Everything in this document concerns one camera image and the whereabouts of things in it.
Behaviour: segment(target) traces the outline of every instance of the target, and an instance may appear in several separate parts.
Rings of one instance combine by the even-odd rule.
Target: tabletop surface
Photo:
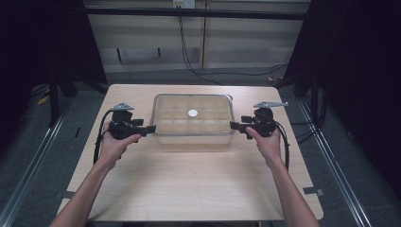
[[[233,97],[235,121],[253,115],[260,101],[281,102],[275,88],[201,85],[112,85],[105,96],[68,186],[76,191],[93,165],[102,116],[120,102],[134,107],[145,126],[159,94],[212,94]],[[323,217],[313,184],[288,121],[285,107],[272,108],[288,135],[289,173],[317,219]],[[64,199],[62,207],[68,202]],[[108,221],[193,221],[283,219],[270,169],[254,140],[236,131],[227,145],[165,145],[153,134],[130,145],[100,188],[90,219]]]

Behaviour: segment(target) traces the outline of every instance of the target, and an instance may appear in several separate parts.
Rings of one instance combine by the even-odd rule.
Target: electrical outlet
[[[184,0],[183,7],[185,9],[194,9],[195,8],[195,0]]]
[[[173,0],[173,8],[183,8],[183,1],[180,0]]]

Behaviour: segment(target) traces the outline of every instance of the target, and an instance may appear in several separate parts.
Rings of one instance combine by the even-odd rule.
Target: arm
[[[107,131],[109,123],[106,123],[103,128]],[[106,175],[114,168],[127,146],[140,138],[140,135],[135,134],[124,140],[115,140],[109,132],[104,133],[97,162],[79,186],[74,197],[64,206],[50,226],[85,226]]]
[[[262,137],[257,131],[248,127],[247,133],[256,140],[257,147],[271,169],[278,196],[283,208],[286,225],[320,226],[306,201],[298,191],[294,181],[284,166],[280,153],[280,133],[275,130],[270,137]]]

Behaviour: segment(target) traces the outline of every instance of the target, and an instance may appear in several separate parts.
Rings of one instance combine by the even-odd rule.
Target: handheld controller
[[[263,137],[269,137],[277,127],[273,119],[273,111],[270,107],[287,106],[288,103],[275,103],[275,102],[260,102],[253,105],[255,108],[254,116],[241,116],[241,121],[246,124],[240,124],[234,121],[230,122],[232,130],[238,130],[240,133],[247,134],[247,139],[252,137],[247,133],[246,128],[251,127]]]
[[[100,142],[103,137],[102,127],[106,116],[113,112],[112,121],[109,124],[108,131],[112,135],[114,139],[122,140],[134,134],[140,134],[143,137],[146,137],[149,133],[155,133],[156,126],[146,126],[144,125],[144,119],[131,119],[132,113],[129,110],[133,110],[132,106],[127,105],[126,103],[120,103],[111,107],[109,111],[107,111],[100,124],[99,133],[96,139],[96,147],[94,153],[94,164],[97,162],[99,150],[100,150]]]
[[[154,133],[156,126],[141,127],[144,119],[131,120],[132,113],[128,111],[113,112],[112,122],[110,122],[109,132],[114,139],[122,140],[134,134],[146,137],[148,133]]]

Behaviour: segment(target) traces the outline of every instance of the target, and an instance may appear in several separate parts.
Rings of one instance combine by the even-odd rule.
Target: clear plastic container
[[[161,144],[229,144],[235,131],[228,95],[160,94],[154,99],[150,125]]]

